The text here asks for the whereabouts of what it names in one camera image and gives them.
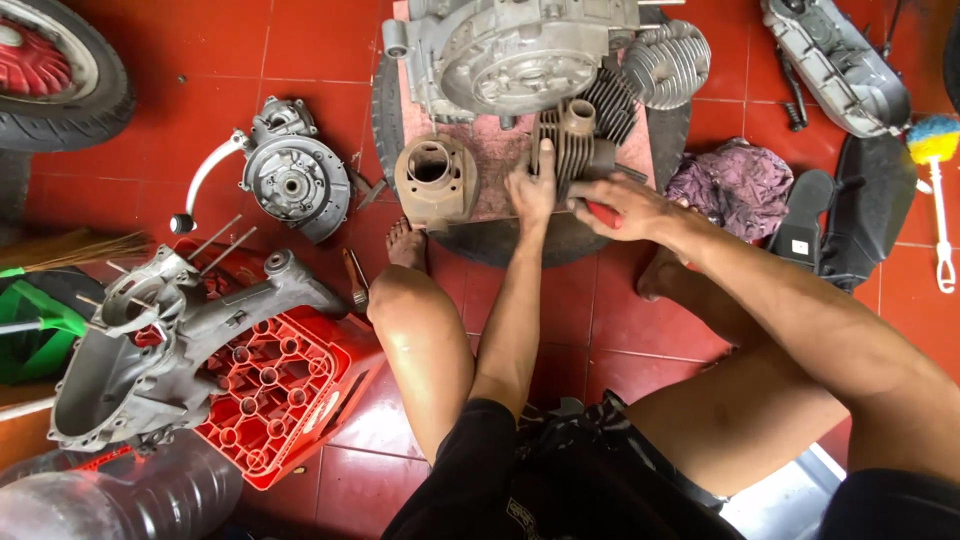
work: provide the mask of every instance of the broom bristles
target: broom bristles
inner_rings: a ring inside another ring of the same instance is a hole
[[[146,233],[109,236],[78,229],[49,238],[33,238],[0,248],[0,270],[23,268],[26,272],[103,262],[112,258],[142,258],[150,237]]]

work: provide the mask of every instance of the tire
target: tire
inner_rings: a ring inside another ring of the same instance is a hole
[[[642,20],[666,21],[659,8],[640,8]],[[653,157],[657,191],[663,193],[684,153],[686,135],[690,127],[688,103],[673,110],[647,110],[647,126],[651,134],[650,153]],[[387,184],[396,194],[394,165],[403,150],[403,114],[400,109],[399,76],[396,61],[382,55],[373,77],[371,123],[376,154],[383,167]],[[481,223],[466,223],[450,227],[446,234],[431,233],[430,237],[447,251],[460,257],[497,268],[505,268],[514,253],[519,238],[516,219],[500,219]],[[543,267],[560,266],[585,257],[610,243],[605,236],[594,233],[571,213],[556,213],[550,218],[543,244]]]
[[[0,12],[26,6],[57,21],[96,62],[96,87],[67,103],[30,103],[0,95],[0,148],[23,152],[81,150],[127,127],[136,99],[127,70],[99,32],[56,0],[0,0]]]

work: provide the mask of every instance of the red plastic crate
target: red plastic crate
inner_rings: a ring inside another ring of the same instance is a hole
[[[196,249],[184,239],[175,250]],[[222,253],[210,246],[193,263]],[[217,298],[266,279],[263,257],[236,250],[206,276]],[[152,329],[137,336],[144,346]],[[194,428],[264,490],[324,445],[349,417],[386,357],[372,329],[352,315],[332,321],[297,307],[255,324],[221,347],[205,369],[227,393],[211,396],[210,415]]]

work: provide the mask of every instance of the engine cover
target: engine cover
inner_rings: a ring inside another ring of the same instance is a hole
[[[556,107],[641,28],[623,0],[449,3],[411,2],[410,22],[383,23],[384,50],[405,60],[412,101],[447,123]]]

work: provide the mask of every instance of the yellow brush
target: yellow brush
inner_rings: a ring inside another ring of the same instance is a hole
[[[940,162],[949,161],[956,154],[960,143],[960,121],[950,116],[934,115],[924,118],[906,134],[906,146],[910,157],[917,164],[930,166],[930,183],[933,184],[933,202],[937,208],[937,284],[946,293],[953,292],[956,274],[950,260],[952,248],[947,241],[947,216],[944,212],[943,176]]]

